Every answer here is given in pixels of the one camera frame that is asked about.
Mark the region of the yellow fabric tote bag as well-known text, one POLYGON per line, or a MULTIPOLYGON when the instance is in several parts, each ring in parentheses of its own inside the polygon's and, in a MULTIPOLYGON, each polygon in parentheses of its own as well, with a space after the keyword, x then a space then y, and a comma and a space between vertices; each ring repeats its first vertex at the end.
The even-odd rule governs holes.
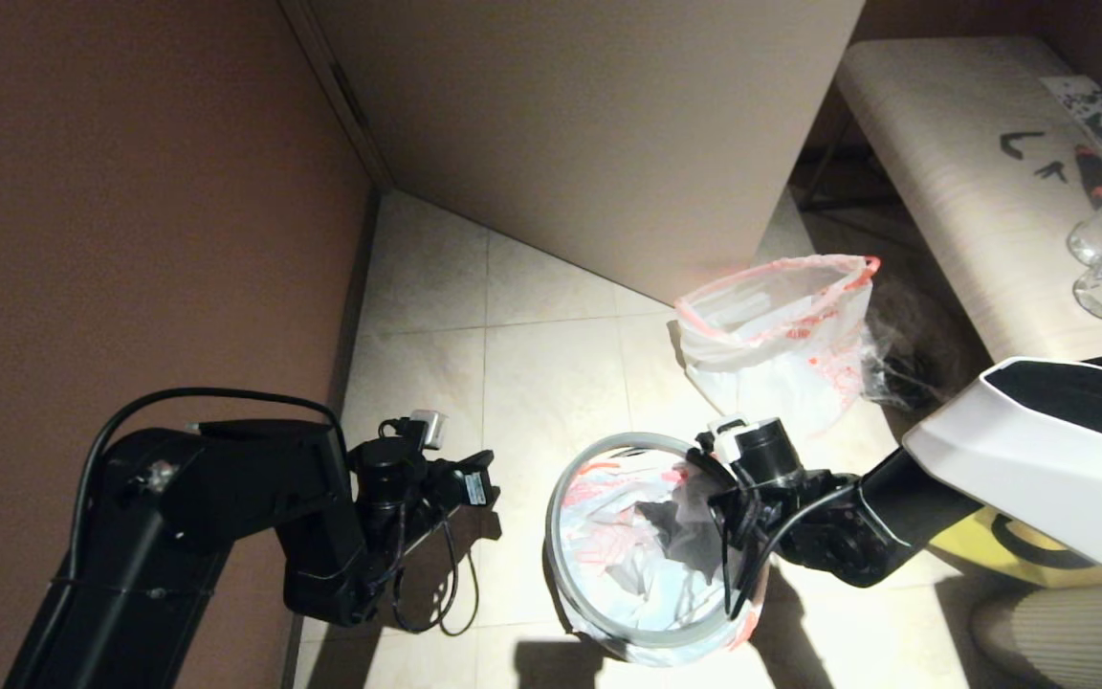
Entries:
POLYGON ((1046 589, 1102 586, 1102 566, 992 507, 983 507, 946 528, 930 546, 1046 589))

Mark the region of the clear bag with black contents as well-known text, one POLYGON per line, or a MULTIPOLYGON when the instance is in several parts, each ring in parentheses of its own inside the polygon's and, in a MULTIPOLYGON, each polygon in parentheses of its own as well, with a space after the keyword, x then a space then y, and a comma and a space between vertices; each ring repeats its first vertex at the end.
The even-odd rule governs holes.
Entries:
POLYGON ((966 384, 966 349, 955 319, 904 280, 874 286, 861 353, 862 396, 892 409, 934 409, 966 384))

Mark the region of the black cylindrical wrist motor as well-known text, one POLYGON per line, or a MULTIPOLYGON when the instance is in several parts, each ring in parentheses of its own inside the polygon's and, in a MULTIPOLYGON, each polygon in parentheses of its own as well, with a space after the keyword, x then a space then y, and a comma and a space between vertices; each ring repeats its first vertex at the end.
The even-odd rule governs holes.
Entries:
POLYGON ((356 480, 356 510, 397 513, 411 507, 428 475, 428 460, 419 441, 377 437, 349 451, 348 469, 356 480))

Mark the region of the beige door panel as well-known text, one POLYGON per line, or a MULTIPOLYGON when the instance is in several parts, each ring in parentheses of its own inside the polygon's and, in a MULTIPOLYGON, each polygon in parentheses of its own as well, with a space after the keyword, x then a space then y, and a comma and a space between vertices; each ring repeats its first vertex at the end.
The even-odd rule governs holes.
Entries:
POLYGON ((309 0, 395 187, 653 300, 750 265, 866 0, 309 0))

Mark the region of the light wood grain table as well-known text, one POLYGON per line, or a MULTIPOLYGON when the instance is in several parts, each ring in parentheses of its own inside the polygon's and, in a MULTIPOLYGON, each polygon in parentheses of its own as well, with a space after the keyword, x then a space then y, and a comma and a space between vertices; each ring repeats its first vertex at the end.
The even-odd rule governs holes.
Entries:
POLYGON ((835 83, 993 359, 1102 357, 1102 320, 1077 305, 1083 266, 1067 248, 1091 204, 1085 143, 1038 78, 1070 74, 1035 36, 872 40, 846 49, 835 83), (1025 159, 1000 134, 1044 131, 1025 159), (1055 160, 1066 184, 1033 170, 1055 160))

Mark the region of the red black screwdriver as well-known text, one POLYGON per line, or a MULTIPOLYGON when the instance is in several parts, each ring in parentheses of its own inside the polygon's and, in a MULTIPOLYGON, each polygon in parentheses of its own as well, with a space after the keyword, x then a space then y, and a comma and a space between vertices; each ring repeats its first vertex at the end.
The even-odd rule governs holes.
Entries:
POLYGON ((1102 157, 1090 146, 1074 146, 1074 163, 1091 208, 1102 209, 1102 157))

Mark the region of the printed paper leaflet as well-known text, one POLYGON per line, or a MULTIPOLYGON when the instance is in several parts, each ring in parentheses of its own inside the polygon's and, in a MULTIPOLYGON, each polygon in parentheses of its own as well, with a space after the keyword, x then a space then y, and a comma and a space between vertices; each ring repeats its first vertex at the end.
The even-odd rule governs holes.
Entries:
POLYGON ((1083 75, 1046 76, 1038 80, 1102 153, 1102 87, 1083 75))

